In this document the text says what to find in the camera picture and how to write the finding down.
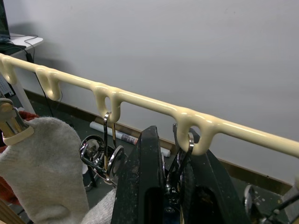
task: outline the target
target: white wall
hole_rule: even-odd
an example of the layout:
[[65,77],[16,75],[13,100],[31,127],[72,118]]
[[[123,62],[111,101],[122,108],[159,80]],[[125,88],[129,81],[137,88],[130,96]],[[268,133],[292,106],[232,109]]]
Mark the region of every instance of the white wall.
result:
[[[5,0],[12,32],[38,34],[36,63],[299,140],[297,0]],[[41,93],[34,75],[25,89]],[[61,85],[63,102],[97,113],[93,94]],[[122,105],[120,122],[173,119]],[[298,159],[217,135],[212,152],[293,182]]]

